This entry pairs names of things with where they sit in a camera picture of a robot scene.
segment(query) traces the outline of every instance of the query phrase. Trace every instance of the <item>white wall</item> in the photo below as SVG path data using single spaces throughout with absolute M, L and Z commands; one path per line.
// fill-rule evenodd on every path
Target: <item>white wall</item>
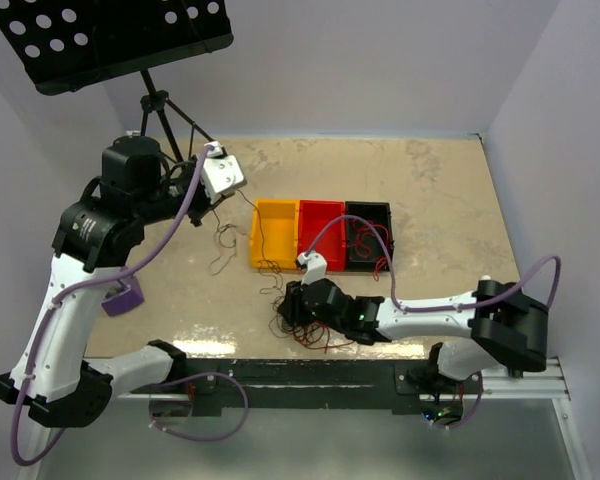
M 59 216 L 121 131 L 104 87 L 39 95 L 0 34 L 0 373 L 13 367 L 35 323 Z M 0 402 L 0 479 L 16 472 L 12 411 Z
M 439 135 L 489 126 L 558 0 L 226 3 L 233 45 L 155 70 L 213 134 Z M 139 128 L 139 75 L 106 88 Z
M 561 1 L 486 139 L 519 266 L 564 258 L 551 341 L 600 479 L 600 0 Z

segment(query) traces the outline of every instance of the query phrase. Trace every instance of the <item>robotic arm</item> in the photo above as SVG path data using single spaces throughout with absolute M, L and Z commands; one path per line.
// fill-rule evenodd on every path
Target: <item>robotic arm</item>
M 502 364 L 514 373 L 546 368 L 548 308 L 518 291 L 482 308 L 460 308 L 502 294 L 511 285 L 482 277 L 474 291 L 445 298 L 399 300 L 352 297 L 324 277 L 327 263 L 316 252 L 298 256 L 305 269 L 300 282 L 287 284 L 278 313 L 291 327 L 316 321 L 363 345 L 413 336 L 457 337 L 432 347 L 425 369 L 409 379 L 434 395 L 453 391 L 458 382 Z M 405 307 L 448 306 L 446 311 L 405 313 Z
M 225 198 L 246 185 L 239 162 L 218 142 L 207 144 L 207 160 L 187 215 L 196 226 Z M 9 373 L 0 375 L 0 399 L 14 404 L 28 379 L 25 405 L 45 427 L 84 427 L 111 398 L 144 385 L 180 378 L 185 355 L 156 340 L 141 350 L 106 360 L 83 360 L 100 305 L 117 282 L 76 290 L 54 305 L 56 295 L 79 282 L 108 278 L 124 268 L 145 225 L 174 218 L 183 203 L 195 157 L 161 174 L 164 155 L 157 141 L 123 137 L 102 156 L 102 177 L 89 183 L 79 202 L 62 214 L 53 240 L 55 255 L 43 306 L 26 350 Z M 173 175 L 180 170 L 177 177 Z M 100 195 L 94 196 L 99 188 Z M 25 373 L 38 329 L 55 309 L 38 347 L 33 372 Z

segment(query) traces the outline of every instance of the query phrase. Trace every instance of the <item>yellow bin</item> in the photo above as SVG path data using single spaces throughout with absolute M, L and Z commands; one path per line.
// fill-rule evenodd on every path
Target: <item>yellow bin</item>
M 277 262 L 280 268 L 285 270 L 295 270 L 298 256 L 300 201 L 259 198 L 256 199 L 255 205 L 249 238 L 251 266 L 267 268 L 263 262 L 266 259 Z

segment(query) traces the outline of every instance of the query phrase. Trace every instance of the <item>black bin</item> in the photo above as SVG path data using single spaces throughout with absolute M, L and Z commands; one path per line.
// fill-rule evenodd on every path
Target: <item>black bin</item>
M 386 229 L 378 228 L 378 233 L 383 237 L 389 234 L 389 256 L 393 260 L 393 232 L 391 230 L 391 208 L 388 203 L 376 202 L 345 202 L 345 213 L 364 218 L 371 224 L 381 225 Z M 361 230 L 363 225 L 347 219 L 347 258 L 345 270 L 349 271 L 374 271 L 378 260 L 384 257 L 382 247 L 373 233 L 365 234 Z M 385 263 L 378 270 L 388 271 Z

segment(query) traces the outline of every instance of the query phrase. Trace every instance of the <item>table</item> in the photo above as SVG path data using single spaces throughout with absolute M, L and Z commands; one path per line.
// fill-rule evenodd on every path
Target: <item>table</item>
M 437 298 L 474 289 L 480 276 L 516 281 L 518 272 L 478 139 L 220 139 L 241 162 L 256 198 L 390 202 L 395 239 L 397 295 Z M 187 151 L 187 140 L 181 142 Z M 201 150 L 198 144 L 196 151 Z M 349 345 L 307 350 L 292 338 L 277 338 L 272 302 L 259 291 L 271 278 L 249 266 L 253 208 L 242 197 L 218 209 L 233 223 L 237 256 L 213 276 L 209 264 L 221 253 L 214 242 L 217 224 L 183 222 L 172 241 L 138 274 L 146 301 L 125 315 L 97 319 L 87 357 L 112 357 L 148 341 L 173 343 L 190 357 L 235 358 L 426 358 L 439 338 L 409 338 L 392 344 Z M 130 257 L 133 264 L 163 235 L 167 223 L 146 229 L 146 239 Z M 330 274 L 350 295 L 389 294 L 389 276 Z M 300 274 L 289 272 L 284 280 Z M 331 337 L 332 344 L 343 338 Z

